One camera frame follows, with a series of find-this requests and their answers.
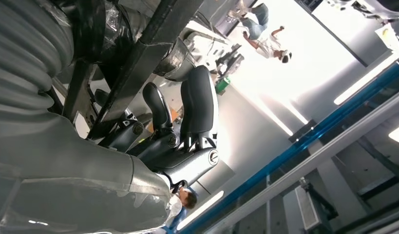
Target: metal bar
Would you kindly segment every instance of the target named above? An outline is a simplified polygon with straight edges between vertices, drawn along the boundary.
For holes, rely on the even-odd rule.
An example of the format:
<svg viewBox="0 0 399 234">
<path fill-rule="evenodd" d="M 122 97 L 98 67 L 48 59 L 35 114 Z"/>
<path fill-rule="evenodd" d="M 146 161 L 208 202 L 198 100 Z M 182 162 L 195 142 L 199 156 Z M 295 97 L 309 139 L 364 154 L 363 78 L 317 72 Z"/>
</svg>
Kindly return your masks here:
<svg viewBox="0 0 399 234">
<path fill-rule="evenodd" d="M 63 116 L 73 124 L 78 113 L 81 113 L 89 127 L 94 124 L 96 119 L 97 110 L 93 105 L 93 96 L 91 96 L 89 87 L 89 81 L 95 74 L 96 66 L 81 60 L 78 60 L 75 64 L 63 108 Z"/>
<path fill-rule="evenodd" d="M 361 189 L 357 192 L 359 197 L 361 197 L 364 201 L 376 196 L 377 194 L 382 193 L 383 191 L 393 187 L 399 183 L 399 178 L 397 176 L 393 176 L 389 179 L 384 179 L 384 181 L 377 181 L 377 183 L 372 183 L 367 185 L 367 187 Z"/>
<path fill-rule="evenodd" d="M 162 0 L 132 48 L 89 138 L 105 136 L 198 10 L 203 0 Z"/>
<path fill-rule="evenodd" d="M 366 223 L 372 221 L 373 219 L 381 218 L 385 214 L 387 214 L 397 208 L 399 208 L 399 200 L 391 203 L 388 206 L 385 206 L 384 208 L 382 208 L 378 211 L 374 211 L 373 213 L 369 214 L 368 216 L 360 218 L 360 219 L 350 223 L 349 225 L 342 227 L 341 229 L 338 229 L 335 233 L 336 234 L 347 233 L 348 231 L 353 230 L 363 224 L 366 224 Z"/>
<path fill-rule="evenodd" d="M 360 139 L 357 140 L 357 143 L 373 158 L 383 164 L 385 168 L 389 169 L 395 176 L 399 178 L 399 166 L 390 161 L 388 158 L 386 158 L 386 156 L 378 151 L 365 136 L 360 137 Z"/>
<path fill-rule="evenodd" d="M 370 225 L 367 225 L 365 228 L 360 230 L 356 230 L 356 234 L 369 234 L 376 229 L 380 229 L 382 227 L 387 227 L 388 225 L 399 220 L 399 211 L 391 214 L 390 216 L 380 217 L 378 220 L 374 220 L 374 222 Z"/>
<path fill-rule="evenodd" d="M 386 104 L 375 109 L 363 119 L 352 125 L 346 131 L 338 135 L 331 142 L 323 146 L 315 154 L 307 158 L 304 162 L 285 174 L 283 177 L 275 181 L 271 186 L 264 189 L 255 197 L 250 199 L 247 203 L 235 210 L 213 226 L 211 226 L 207 233 L 219 233 L 225 227 L 235 224 L 242 218 L 265 204 L 273 197 L 280 194 L 282 191 L 293 185 L 295 182 L 306 174 L 313 171 L 324 160 L 331 158 L 333 155 L 346 148 L 361 136 L 369 132 L 371 129 L 377 127 L 386 119 L 399 111 L 399 94 L 392 97 Z"/>
</svg>

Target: bolt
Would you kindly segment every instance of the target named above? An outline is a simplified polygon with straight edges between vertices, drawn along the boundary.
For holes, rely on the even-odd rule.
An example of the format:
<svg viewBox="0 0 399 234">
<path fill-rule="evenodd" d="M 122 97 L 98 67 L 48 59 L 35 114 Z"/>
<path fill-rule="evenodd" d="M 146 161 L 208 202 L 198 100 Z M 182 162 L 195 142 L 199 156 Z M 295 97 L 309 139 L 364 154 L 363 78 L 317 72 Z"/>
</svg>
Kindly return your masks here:
<svg viewBox="0 0 399 234">
<path fill-rule="evenodd" d="M 212 152 L 211 155 L 209 156 L 209 162 L 212 165 L 215 165 L 215 164 L 218 163 L 218 161 L 219 161 L 218 153 L 217 152 Z"/>
<path fill-rule="evenodd" d="M 169 146 L 171 146 L 171 147 L 174 147 L 175 145 L 176 145 L 176 136 L 175 135 L 172 135 L 170 138 L 169 138 Z"/>
<path fill-rule="evenodd" d="M 135 135 L 140 135 L 143 132 L 143 125 L 141 123 L 136 123 L 132 129 Z"/>
</svg>

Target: metal rail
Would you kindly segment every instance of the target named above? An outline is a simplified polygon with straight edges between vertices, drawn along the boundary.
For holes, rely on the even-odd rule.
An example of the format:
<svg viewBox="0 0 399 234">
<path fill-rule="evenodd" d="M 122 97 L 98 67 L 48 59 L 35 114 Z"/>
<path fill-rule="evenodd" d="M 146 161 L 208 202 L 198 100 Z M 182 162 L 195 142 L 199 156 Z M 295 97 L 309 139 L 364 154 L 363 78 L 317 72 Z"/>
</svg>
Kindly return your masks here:
<svg viewBox="0 0 399 234">
<path fill-rule="evenodd" d="M 297 182 L 301 177 L 314 170 L 324 160 L 332 157 L 342 149 L 346 148 L 361 136 L 377 127 L 386 119 L 399 111 L 399 93 L 386 102 L 386 104 L 375 109 L 366 117 L 352 125 L 346 131 L 341 133 L 331 142 L 323 146 L 315 154 L 307 158 L 293 170 L 285 174 L 283 177 L 267 187 L 240 208 L 211 226 L 206 233 L 220 233 L 226 227 L 234 225 L 251 212 L 267 203 L 286 188 Z"/>
</svg>

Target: blue jeans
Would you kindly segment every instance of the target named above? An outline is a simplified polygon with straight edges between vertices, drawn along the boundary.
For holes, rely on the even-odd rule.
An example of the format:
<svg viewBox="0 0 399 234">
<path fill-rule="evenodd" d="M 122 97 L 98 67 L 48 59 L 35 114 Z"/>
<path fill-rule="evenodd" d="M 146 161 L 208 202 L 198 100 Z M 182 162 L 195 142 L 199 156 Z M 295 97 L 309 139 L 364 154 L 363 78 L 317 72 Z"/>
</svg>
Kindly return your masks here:
<svg viewBox="0 0 399 234">
<path fill-rule="evenodd" d="M 268 26 L 268 8 L 262 3 L 257 7 L 251 8 L 251 13 L 257 17 L 258 23 L 248 18 L 242 19 L 241 22 L 249 30 L 249 39 L 256 40 Z"/>
</svg>

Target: man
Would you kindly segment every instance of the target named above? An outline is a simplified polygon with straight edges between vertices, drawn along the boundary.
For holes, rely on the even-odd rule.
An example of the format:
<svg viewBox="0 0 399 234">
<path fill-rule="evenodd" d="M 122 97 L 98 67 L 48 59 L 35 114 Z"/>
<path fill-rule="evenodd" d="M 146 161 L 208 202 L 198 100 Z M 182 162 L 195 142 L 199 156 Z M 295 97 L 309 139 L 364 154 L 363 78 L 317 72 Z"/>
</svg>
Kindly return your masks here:
<svg viewBox="0 0 399 234">
<path fill-rule="evenodd" d="M 169 227 L 164 226 L 154 232 L 153 234 L 174 234 L 177 232 L 176 228 L 182 220 L 187 216 L 187 209 L 193 209 L 197 202 L 197 195 L 190 188 L 180 188 L 178 193 L 173 195 L 169 201 L 172 205 L 172 213 L 177 212 Z"/>
<path fill-rule="evenodd" d="M 248 43 L 257 50 L 257 53 L 267 59 L 278 58 L 282 63 L 288 63 L 292 57 L 292 53 L 288 50 L 281 49 L 281 44 L 277 38 L 277 33 L 283 31 L 285 28 L 281 26 L 279 29 L 273 31 L 268 38 L 263 38 L 261 35 L 267 29 L 268 25 L 268 8 L 265 4 L 260 4 L 254 8 L 246 8 L 243 1 L 240 0 L 239 12 L 230 11 L 230 17 L 239 20 L 243 26 L 248 28 L 249 36 L 244 32 L 244 38 Z M 258 23 L 249 18 L 244 18 L 242 15 L 246 13 L 253 13 L 258 19 Z"/>
</svg>

